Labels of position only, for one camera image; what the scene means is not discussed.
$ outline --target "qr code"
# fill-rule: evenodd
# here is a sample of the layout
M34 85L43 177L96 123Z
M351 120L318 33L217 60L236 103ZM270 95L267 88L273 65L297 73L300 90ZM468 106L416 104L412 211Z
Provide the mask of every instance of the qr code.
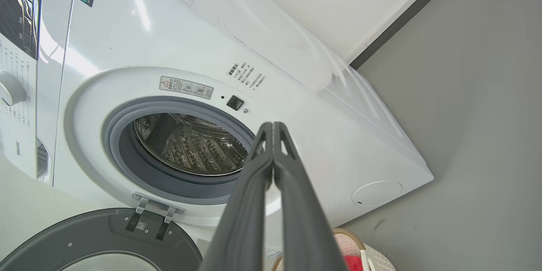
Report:
M137 226L135 228L141 231L145 231L145 229L147 228L147 224L140 221L137 223Z

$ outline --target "white washing machine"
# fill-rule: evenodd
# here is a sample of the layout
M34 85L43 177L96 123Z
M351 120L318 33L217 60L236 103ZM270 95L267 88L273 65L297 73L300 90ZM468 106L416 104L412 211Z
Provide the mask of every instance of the white washing machine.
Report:
M370 84L270 0L3 5L4 154L103 209L172 207L210 240L266 121L288 126L332 226L433 179ZM277 188L266 200L280 251Z

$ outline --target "washing machine door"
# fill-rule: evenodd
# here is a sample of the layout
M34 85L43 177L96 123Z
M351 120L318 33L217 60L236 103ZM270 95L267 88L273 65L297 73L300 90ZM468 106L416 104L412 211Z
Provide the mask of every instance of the washing machine door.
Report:
M174 222L134 209L106 209L61 221L33 236L0 263L0 271L197 271L201 254Z

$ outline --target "gray floor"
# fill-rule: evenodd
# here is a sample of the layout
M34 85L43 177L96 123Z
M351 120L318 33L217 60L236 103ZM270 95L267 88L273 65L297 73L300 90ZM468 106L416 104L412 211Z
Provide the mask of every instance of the gray floor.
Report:
M433 0L359 72L435 180L346 228L402 271L540 270L542 0Z

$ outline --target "white basket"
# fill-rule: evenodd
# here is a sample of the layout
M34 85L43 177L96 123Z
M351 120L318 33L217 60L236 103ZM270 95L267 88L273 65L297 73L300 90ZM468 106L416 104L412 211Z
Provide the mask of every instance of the white basket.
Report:
M362 259L363 271L395 271L395 267L382 253L364 244L356 234L345 229L333 229L335 241L343 256ZM271 271L284 271L282 256L277 258Z

